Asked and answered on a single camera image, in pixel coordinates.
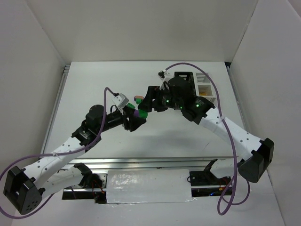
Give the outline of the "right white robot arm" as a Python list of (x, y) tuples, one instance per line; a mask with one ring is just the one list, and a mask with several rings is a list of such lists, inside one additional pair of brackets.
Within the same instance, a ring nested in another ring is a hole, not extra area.
[(191, 81), (182, 77), (163, 80), (160, 86), (149, 86), (138, 105), (140, 110), (180, 110), (183, 117), (194, 122), (228, 143), (235, 151), (233, 162), (215, 160), (208, 170), (216, 177), (231, 177), (239, 173), (251, 183), (257, 183), (273, 159), (275, 143), (261, 139), (224, 117), (221, 110), (204, 97), (197, 96)]

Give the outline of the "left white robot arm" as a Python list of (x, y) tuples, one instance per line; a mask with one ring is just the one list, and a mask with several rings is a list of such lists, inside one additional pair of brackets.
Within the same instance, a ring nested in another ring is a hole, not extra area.
[(62, 145), (23, 168), (12, 163), (7, 169), (3, 193), (20, 214), (20, 219), (32, 215), (41, 201), (73, 185), (92, 187), (101, 180), (83, 163), (69, 169), (63, 167), (82, 156), (99, 141), (101, 134), (117, 126), (135, 131), (146, 123), (147, 113), (129, 104), (107, 113), (103, 105), (89, 109), (84, 121)]

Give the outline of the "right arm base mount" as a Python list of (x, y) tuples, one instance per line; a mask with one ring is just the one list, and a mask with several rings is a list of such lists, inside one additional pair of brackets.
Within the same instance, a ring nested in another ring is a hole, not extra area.
[(209, 171), (190, 171), (187, 177), (192, 197), (220, 196), (230, 180), (231, 177), (216, 178)]

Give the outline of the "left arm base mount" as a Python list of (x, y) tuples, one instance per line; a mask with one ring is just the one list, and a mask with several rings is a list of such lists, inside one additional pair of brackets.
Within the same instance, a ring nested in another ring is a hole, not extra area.
[(96, 174), (83, 163), (73, 165), (80, 170), (82, 179), (77, 185), (63, 190), (62, 200), (91, 200), (96, 204), (106, 204), (106, 181), (108, 174)]

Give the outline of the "purple rounded lego brick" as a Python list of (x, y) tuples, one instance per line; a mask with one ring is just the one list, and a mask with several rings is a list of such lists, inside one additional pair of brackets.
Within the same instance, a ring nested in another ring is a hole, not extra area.
[(133, 115), (134, 115), (135, 117), (141, 117), (141, 116), (140, 116), (139, 110), (134, 110)]

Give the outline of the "green square lego brick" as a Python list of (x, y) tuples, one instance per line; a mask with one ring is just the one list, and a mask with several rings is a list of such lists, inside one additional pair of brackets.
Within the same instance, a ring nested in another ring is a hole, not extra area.
[(128, 104), (127, 104), (127, 107), (129, 107), (129, 108), (131, 108), (131, 109), (135, 109), (135, 106), (134, 106), (133, 104), (131, 104), (131, 103), (128, 103)]

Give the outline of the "green rounded lego brick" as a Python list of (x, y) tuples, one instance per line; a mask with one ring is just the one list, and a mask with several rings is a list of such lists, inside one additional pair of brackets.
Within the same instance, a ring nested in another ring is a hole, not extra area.
[(144, 119), (146, 119), (148, 117), (148, 113), (145, 112), (145, 111), (140, 111), (139, 115), (140, 115), (141, 118), (144, 118)]

